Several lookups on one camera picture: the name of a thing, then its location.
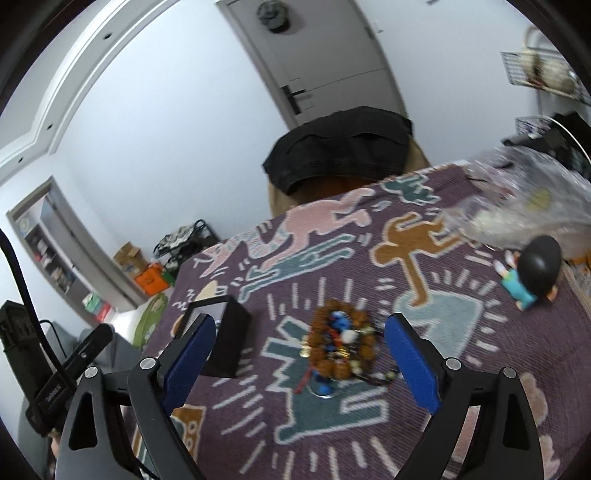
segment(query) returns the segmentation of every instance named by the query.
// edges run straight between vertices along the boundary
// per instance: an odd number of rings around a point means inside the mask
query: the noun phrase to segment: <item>door handle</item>
[[[306,91],[298,90],[296,92],[292,92],[289,85],[284,85],[283,87],[281,87],[281,90],[283,90],[283,93],[285,93],[285,97],[287,98],[287,101],[290,103],[294,115],[299,115],[301,113],[301,109],[296,101],[296,96],[301,95],[302,93],[306,93]]]

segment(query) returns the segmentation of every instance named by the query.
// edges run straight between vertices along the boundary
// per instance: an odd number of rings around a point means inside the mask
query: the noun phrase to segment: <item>hat hanging on door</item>
[[[290,27],[287,5],[278,0],[266,0],[259,5],[256,16],[273,33],[281,33]]]

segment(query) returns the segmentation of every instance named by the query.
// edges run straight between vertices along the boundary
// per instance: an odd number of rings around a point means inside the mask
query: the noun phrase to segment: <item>black jacket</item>
[[[388,110],[361,106],[302,125],[281,137],[263,168],[286,195],[298,182],[318,176],[378,181],[404,171],[410,120]]]

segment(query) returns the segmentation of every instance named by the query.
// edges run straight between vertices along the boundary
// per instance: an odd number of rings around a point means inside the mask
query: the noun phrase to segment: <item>clear plastic bag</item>
[[[469,161],[483,193],[444,211],[449,231],[497,248],[523,249],[539,235],[556,238],[564,258],[591,248],[591,183],[549,155],[500,147]]]

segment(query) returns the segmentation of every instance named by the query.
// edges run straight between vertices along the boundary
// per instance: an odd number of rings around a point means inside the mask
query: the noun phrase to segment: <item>green rug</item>
[[[166,305],[168,305],[168,297],[164,293],[159,293],[151,300],[135,328],[134,347],[144,349],[162,318]]]

